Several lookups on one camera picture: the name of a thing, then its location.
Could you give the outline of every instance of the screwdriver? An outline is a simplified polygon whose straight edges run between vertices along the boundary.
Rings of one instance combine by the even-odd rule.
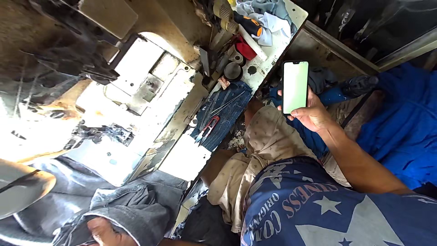
[[[241,24],[249,34],[257,37],[261,36],[263,27],[256,20],[240,15],[237,11],[234,11],[234,20],[236,23]]]

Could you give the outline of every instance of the red fabric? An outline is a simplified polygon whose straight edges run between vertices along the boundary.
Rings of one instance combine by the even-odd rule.
[[[235,48],[242,56],[244,56],[248,60],[252,60],[257,56],[255,51],[246,43],[246,41],[241,37],[238,36],[237,41],[235,43]]]

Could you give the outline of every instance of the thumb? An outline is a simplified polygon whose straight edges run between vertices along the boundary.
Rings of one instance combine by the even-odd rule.
[[[291,112],[291,116],[297,117],[297,116],[306,116],[309,115],[310,108],[298,108]]]
[[[111,244],[116,244],[116,236],[111,223],[102,218],[94,218],[87,223],[88,229],[91,231],[94,240],[99,243],[100,246],[108,246]]]

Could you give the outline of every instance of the blue t-shirt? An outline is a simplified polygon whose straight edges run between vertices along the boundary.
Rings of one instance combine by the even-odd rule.
[[[309,157],[264,168],[244,207],[244,246],[437,245],[436,200],[352,191]]]

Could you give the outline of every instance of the star print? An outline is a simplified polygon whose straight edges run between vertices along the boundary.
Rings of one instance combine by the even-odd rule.
[[[367,195],[361,203],[355,206],[346,232],[316,225],[296,225],[295,227],[305,245],[308,246],[338,245],[346,237],[353,242],[350,244],[352,246],[354,244],[387,246],[388,243],[404,246],[382,212]]]
[[[313,203],[322,206],[321,214],[326,213],[328,210],[331,210],[334,213],[341,214],[338,209],[335,207],[341,202],[331,201],[326,196],[323,196],[321,200],[313,201]]]
[[[343,238],[342,242],[339,242],[342,246],[349,246],[352,241],[347,241],[346,238]]]
[[[306,181],[306,180],[308,180],[308,181],[313,183],[312,178],[302,176],[302,181]]]

